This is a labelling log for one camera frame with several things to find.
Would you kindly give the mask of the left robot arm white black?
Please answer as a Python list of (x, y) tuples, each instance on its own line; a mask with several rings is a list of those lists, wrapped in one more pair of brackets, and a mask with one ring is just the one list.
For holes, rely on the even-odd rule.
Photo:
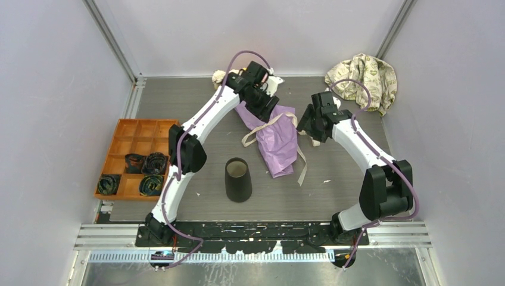
[(225, 73), (205, 105), (182, 125), (170, 128), (168, 175), (155, 207), (145, 219), (145, 227), (154, 242), (165, 246), (173, 240), (173, 222), (185, 189), (207, 161), (203, 144), (210, 132), (241, 103), (253, 116), (267, 123), (279, 102), (275, 93), (283, 82), (273, 74), (273, 69), (252, 61), (237, 73)]

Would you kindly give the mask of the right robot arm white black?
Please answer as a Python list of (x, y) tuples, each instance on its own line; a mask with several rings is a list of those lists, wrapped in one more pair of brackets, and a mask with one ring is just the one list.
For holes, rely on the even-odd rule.
[(413, 208), (410, 163), (383, 152), (362, 130), (352, 112), (339, 109), (331, 92), (311, 96), (297, 131), (320, 143), (333, 139), (364, 173), (358, 202), (332, 216), (328, 232), (335, 243), (344, 245), (363, 226)]

